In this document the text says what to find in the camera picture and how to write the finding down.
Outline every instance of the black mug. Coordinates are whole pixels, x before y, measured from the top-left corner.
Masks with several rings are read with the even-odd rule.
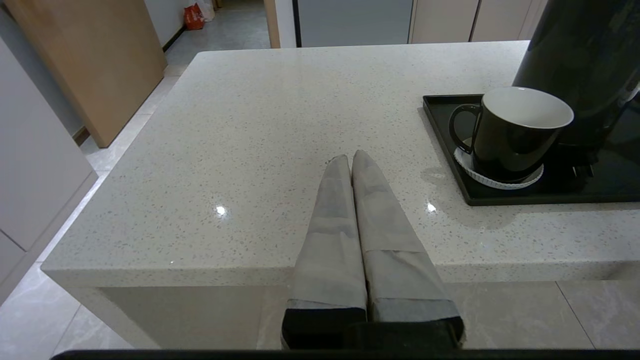
[[[454,127],[456,116],[476,116],[471,145]],[[554,143],[560,130],[573,120],[564,101],[530,88],[497,88],[482,96],[482,105],[458,106],[449,118],[449,134],[471,154],[474,171],[502,183],[517,183],[531,175]]]

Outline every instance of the plastic bag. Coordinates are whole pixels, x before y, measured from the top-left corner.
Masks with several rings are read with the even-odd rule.
[[[204,18],[198,4],[184,8],[184,24],[187,30],[199,30],[204,27]]]
[[[212,21],[213,17],[216,15],[213,11],[213,2],[211,0],[196,0],[196,4],[200,8],[200,11],[202,11],[204,21]]]

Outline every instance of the countertop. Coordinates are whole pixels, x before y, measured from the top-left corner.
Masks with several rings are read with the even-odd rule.
[[[423,95],[509,86],[527,44],[200,53],[42,269],[78,287],[283,284],[327,161],[363,149],[445,282],[624,277],[638,204],[470,207],[426,121]]]

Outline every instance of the coffee machine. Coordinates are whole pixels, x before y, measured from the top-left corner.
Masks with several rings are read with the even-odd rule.
[[[640,136],[607,144],[625,109],[637,107],[631,101],[639,66],[640,1],[548,2],[513,86],[550,93],[573,109],[573,123],[548,154],[555,164],[571,166],[576,177],[592,177],[598,153],[608,146],[640,165]],[[625,133],[640,135],[640,123],[624,126]]]

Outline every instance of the white saucer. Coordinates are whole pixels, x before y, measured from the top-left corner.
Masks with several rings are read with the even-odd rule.
[[[478,183],[481,183],[485,186],[489,186],[490,188],[500,189],[500,190],[517,190],[523,189],[527,186],[534,184],[536,181],[540,180],[542,177],[542,173],[545,171],[545,166],[540,165],[540,167],[534,171],[531,175],[527,176],[520,183],[513,184],[505,184],[500,183],[496,180],[491,180],[486,176],[482,176],[474,171],[474,164],[471,160],[471,155],[462,151],[459,147],[453,152],[453,157],[456,158],[456,161],[465,169],[467,175],[469,175],[473,180],[476,180]]]

